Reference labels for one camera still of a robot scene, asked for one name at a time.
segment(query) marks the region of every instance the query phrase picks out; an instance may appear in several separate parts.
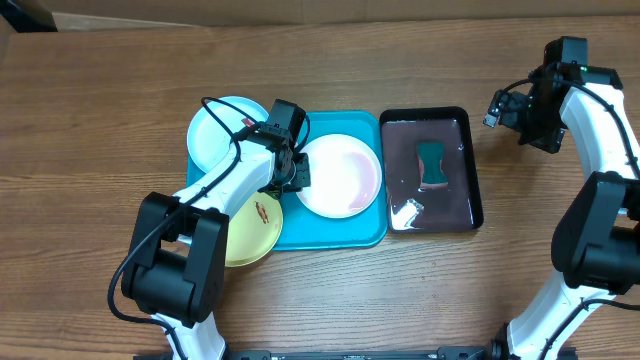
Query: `blue rectangular tray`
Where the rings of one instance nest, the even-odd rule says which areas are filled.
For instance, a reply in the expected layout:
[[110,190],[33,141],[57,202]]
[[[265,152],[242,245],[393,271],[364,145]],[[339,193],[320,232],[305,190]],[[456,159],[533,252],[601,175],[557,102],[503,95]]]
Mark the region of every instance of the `blue rectangular tray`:
[[[365,111],[322,111],[308,113],[311,120],[309,142],[329,134],[344,134],[369,145],[382,161],[378,120]],[[299,139],[306,133],[303,125]],[[204,176],[191,160],[187,163],[187,186]],[[295,193],[280,199],[284,215],[282,233],[273,250],[323,250],[374,246],[387,233],[387,194],[384,178],[380,192],[365,211],[345,219],[329,219],[307,209]]]

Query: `yellow plate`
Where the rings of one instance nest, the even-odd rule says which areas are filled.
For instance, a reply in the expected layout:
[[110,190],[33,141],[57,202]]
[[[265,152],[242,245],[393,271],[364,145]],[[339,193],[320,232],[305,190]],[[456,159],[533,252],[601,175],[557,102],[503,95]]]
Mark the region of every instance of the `yellow plate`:
[[282,219],[278,200],[253,194],[229,224],[225,266],[249,265],[269,253],[280,237]]

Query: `pink plate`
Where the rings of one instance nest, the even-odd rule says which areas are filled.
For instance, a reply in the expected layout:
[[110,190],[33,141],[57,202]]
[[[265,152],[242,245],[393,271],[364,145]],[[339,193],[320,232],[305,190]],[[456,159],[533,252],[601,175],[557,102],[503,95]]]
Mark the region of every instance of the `pink plate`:
[[373,203],[382,185],[382,168],[365,143],[332,134],[313,140],[302,152],[309,155],[311,186],[297,194],[309,210],[341,219]]

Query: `wooden tabletop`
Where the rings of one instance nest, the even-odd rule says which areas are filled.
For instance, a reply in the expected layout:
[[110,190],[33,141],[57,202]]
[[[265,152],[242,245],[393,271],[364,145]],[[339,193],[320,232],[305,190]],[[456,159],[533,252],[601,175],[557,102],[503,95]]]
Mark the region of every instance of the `wooden tabletop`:
[[[457,105],[472,121],[485,223],[388,234],[370,249],[275,253],[227,272],[216,311],[232,349],[419,350],[485,344],[552,270],[551,237],[583,183],[571,137],[549,155],[482,118],[493,93],[561,35],[617,69],[640,131],[640,18],[14,34],[0,68],[0,358],[127,359],[167,350],[115,319],[106,289],[140,201],[184,186],[202,96],[307,111]],[[639,303],[640,291],[621,297]],[[137,314],[118,294],[118,304]],[[640,315],[603,308],[583,359],[640,358]]]

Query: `round plate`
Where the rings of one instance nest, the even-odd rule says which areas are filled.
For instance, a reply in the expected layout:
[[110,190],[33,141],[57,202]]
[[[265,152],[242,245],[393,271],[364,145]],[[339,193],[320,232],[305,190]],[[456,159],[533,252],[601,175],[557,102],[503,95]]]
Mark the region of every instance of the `round plate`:
[[[269,113],[257,102],[240,96],[225,96],[220,100],[251,115],[256,121],[266,121]],[[234,109],[217,102],[210,102],[209,108],[234,133],[251,125],[249,119]],[[204,108],[194,115],[187,131],[187,149],[193,162],[205,173],[222,160],[229,152],[231,138]]]
[[265,256],[282,231],[280,202],[264,193],[255,193],[229,223],[225,266],[251,264]]
[[309,155],[311,186],[297,194],[309,210],[340,219],[373,203],[382,184],[382,168],[367,144],[332,134],[315,139],[302,152]]

